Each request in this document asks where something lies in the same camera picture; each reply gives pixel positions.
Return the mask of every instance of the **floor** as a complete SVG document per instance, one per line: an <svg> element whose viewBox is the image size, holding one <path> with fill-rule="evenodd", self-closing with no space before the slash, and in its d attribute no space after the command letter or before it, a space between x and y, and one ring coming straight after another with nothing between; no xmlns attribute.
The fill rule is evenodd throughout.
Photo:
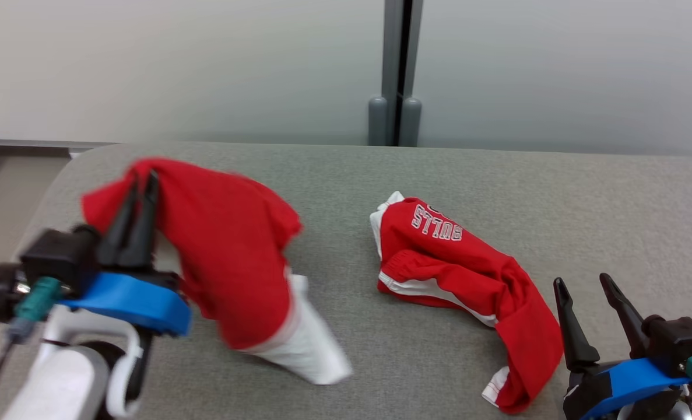
<svg viewBox="0 0 692 420"><path fill-rule="evenodd" d="M59 149L0 149L0 261L12 258L45 190L69 159Z"/></svg>

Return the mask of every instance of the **robotic arm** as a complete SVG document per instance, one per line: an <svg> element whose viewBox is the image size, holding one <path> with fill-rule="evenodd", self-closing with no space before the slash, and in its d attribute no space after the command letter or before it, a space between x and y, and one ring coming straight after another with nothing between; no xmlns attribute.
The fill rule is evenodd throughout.
<svg viewBox="0 0 692 420"><path fill-rule="evenodd" d="M9 324L0 367L47 316L36 361L6 420L133 417L154 336L188 334L191 309L178 292L180 279L152 264L157 174L140 197L138 190L137 179L102 239L86 225L47 229L20 264L0 264L0 322ZM121 337L127 345L77 344L84 334Z"/></svg>
<svg viewBox="0 0 692 420"><path fill-rule="evenodd" d="M644 320L608 274L600 274L599 281L626 332L631 359L598 363L599 353L581 330L564 281L554 280L571 372L564 397L567 420L692 419L692 318Z"/></svg>

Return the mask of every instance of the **folded red fabric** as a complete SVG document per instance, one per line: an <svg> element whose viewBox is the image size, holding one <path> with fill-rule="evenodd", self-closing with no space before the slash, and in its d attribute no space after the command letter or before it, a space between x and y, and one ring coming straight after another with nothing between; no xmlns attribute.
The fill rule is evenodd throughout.
<svg viewBox="0 0 692 420"><path fill-rule="evenodd" d="M426 202L399 192L370 221L381 257L378 290L463 309L496 328L508 367L493 375L482 395L506 413L527 408L558 367L563 340L524 269Z"/></svg>
<svg viewBox="0 0 692 420"><path fill-rule="evenodd" d="M82 198L85 220L105 232L134 175L159 174L156 227L180 253L181 290L217 321L231 348L260 345L290 313L282 250L301 230L297 213L252 179L170 159L133 163L124 178Z"/></svg>

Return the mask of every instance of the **red and white clothing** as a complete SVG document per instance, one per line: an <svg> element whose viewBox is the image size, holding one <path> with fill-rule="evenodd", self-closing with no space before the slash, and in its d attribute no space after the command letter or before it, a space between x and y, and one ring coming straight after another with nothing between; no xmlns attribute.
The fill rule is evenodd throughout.
<svg viewBox="0 0 692 420"><path fill-rule="evenodd" d="M381 259L377 289L412 303L463 309L496 328L508 366L493 375L482 396L509 414L527 408L558 366L563 343L553 313L524 269L399 191L370 222Z"/></svg>
<svg viewBox="0 0 692 420"><path fill-rule="evenodd" d="M85 194L87 223L105 232L135 176L143 185L151 170L159 175L156 228L180 254L181 290L217 321L223 340L312 383L348 377L348 359L307 299L307 277L290 273L283 256L301 230L298 214L265 185L143 159L124 178Z"/></svg>

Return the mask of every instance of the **gray table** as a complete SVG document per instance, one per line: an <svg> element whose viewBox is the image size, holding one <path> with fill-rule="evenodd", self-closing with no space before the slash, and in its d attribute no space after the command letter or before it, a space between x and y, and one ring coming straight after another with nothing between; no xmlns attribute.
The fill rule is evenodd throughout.
<svg viewBox="0 0 692 420"><path fill-rule="evenodd" d="M404 303L376 290L380 261L369 214L393 191L417 196L514 256L553 307L563 277L604 361L628 343L598 282L612 274L644 316L692 316L692 159L395 149L161 143L106 146L71 162L45 195L23 244L81 220L79 197L132 160L162 155L250 176L300 213L287 250L310 298L353 362L354 375L313 386L233 353L197 316L186 339L152 354L139 418L502 418L481 398L505 365L496 333L468 314ZM160 263L177 268L163 248ZM429 337L442 337L432 341ZM0 414L35 346L18 348L0 383ZM521 418L562 418L558 372Z"/></svg>

